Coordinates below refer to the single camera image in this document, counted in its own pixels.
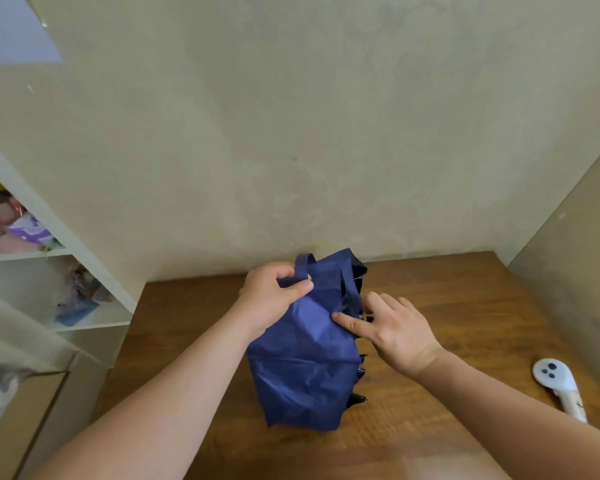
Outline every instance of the wall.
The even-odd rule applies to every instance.
[[[510,265],[600,379],[600,159]]]
[[[600,0],[31,0],[0,151],[137,298],[526,244],[600,154]]]

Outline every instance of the wooden surface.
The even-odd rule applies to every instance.
[[[469,364],[548,404],[532,364],[566,362],[593,425],[600,388],[578,364],[528,291],[493,253],[375,262],[363,293],[404,296],[428,318],[440,343]],[[105,387],[103,410],[158,373],[231,306],[243,276],[146,286]],[[336,432],[268,429],[248,363],[242,361],[189,471],[218,479],[501,478],[503,471],[432,396],[392,371],[358,341],[367,374],[355,391],[368,402],[346,411]]]

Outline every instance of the right hand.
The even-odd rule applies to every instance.
[[[378,355],[396,371],[417,381],[421,373],[445,353],[426,318],[405,298],[371,292],[363,298],[363,303],[373,313],[373,322],[339,312],[333,314],[333,321],[370,340]]]

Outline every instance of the white shelf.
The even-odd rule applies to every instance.
[[[131,323],[131,313],[119,301],[114,300],[111,303],[101,304],[73,326],[51,322],[48,328],[53,331],[87,330],[89,328],[129,325],[129,323]]]
[[[5,254],[0,253],[0,261],[16,261],[19,259],[32,259],[32,258],[48,258],[53,256],[69,256],[71,251],[65,248],[54,249],[51,251],[30,251],[28,253],[14,253]]]

